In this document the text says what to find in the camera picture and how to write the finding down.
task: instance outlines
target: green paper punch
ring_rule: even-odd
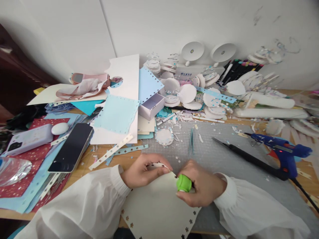
[[[177,190],[188,193],[192,188],[192,181],[185,175],[181,174],[176,182]]]

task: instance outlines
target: gray cutting mat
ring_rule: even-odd
[[[190,131],[191,128],[193,128],[195,155],[192,158],[202,167],[211,172],[221,172],[231,177],[247,180],[262,188],[292,213],[304,220],[312,232],[311,238],[315,238],[315,235],[319,235],[319,220],[298,194],[297,190],[288,181],[283,182],[272,176],[268,177],[268,174],[263,170],[255,167],[226,147],[212,140],[212,136],[224,142],[228,140],[231,144],[238,146],[249,154],[268,164],[272,164],[273,162],[269,162],[269,159],[265,158],[265,152],[262,146],[251,147],[251,139],[236,135],[232,129],[232,126],[238,126],[238,129],[241,129],[242,132],[252,133],[249,126],[223,123],[211,125],[211,123],[208,122],[179,121],[178,123],[181,124],[181,129],[179,129],[179,126],[174,126],[173,132],[180,133],[177,134],[177,137],[183,142],[174,140],[168,148],[164,148],[158,144],[154,138],[144,139],[143,143],[148,144],[149,148],[143,150],[143,153],[160,153],[164,155],[172,165],[174,173],[177,174],[183,166],[183,163],[188,160],[187,154]],[[158,126],[158,128],[165,126],[172,127],[171,124],[164,123]],[[201,134],[204,141],[203,143],[200,142],[198,134]],[[220,233],[227,232],[219,223],[219,210],[215,204],[201,209],[193,230]]]

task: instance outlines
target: small drawer box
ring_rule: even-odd
[[[165,97],[155,94],[139,107],[139,115],[150,121],[164,108]]]

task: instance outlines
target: white shirt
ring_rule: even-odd
[[[41,207],[15,238],[112,238],[131,191],[120,176],[122,172],[117,165],[85,175]],[[300,217],[264,190],[245,180],[216,175],[227,187],[214,203],[220,223],[233,237],[298,239],[310,234]]]

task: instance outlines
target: desk surface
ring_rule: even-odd
[[[81,113],[79,110],[72,110],[71,113]],[[251,125],[251,121],[244,121],[244,120],[234,120],[234,119],[228,119],[226,123],[232,123],[232,124],[244,124],[244,125]],[[259,128],[260,131],[257,133],[263,133],[262,130],[265,129],[266,123],[264,122],[257,122],[256,128]],[[142,145],[142,141],[139,140],[136,145]],[[69,186],[71,186],[75,181],[77,181],[79,178],[84,176],[85,174],[89,173],[89,166],[94,162],[93,155],[97,155],[98,157],[103,156],[106,153],[106,150],[111,149],[111,145],[99,145],[97,152],[90,152],[92,150],[92,146],[89,146],[86,152],[83,154],[83,157],[81,159],[81,163],[79,163],[78,168],[72,173],[69,181],[65,185],[64,189],[67,189]],[[111,161],[109,167],[113,167],[117,164],[122,165],[123,169],[128,169],[131,164],[134,162],[134,160],[137,159],[137,157],[140,155],[140,151],[130,152],[128,154],[122,154],[122,155],[116,155],[114,156],[113,160]],[[106,168],[105,164],[101,164],[97,169]],[[298,181],[303,186],[303,188],[310,193],[311,195],[319,198],[319,181],[317,179],[317,176],[315,174],[314,169],[310,166],[309,162],[301,161],[297,162],[297,167],[301,169],[301,171],[309,174],[311,176],[311,180],[307,179],[303,176],[298,176]],[[299,192],[302,196],[302,198],[307,201],[306,197]],[[313,212],[316,214],[316,216],[319,218],[319,214],[312,208]],[[8,218],[8,219],[17,219],[17,220],[31,220],[33,218],[35,213],[31,212],[28,214],[20,214],[15,211],[6,210],[6,209],[0,209],[0,218]],[[127,225],[124,222],[124,220],[121,218],[119,227],[126,227]]]

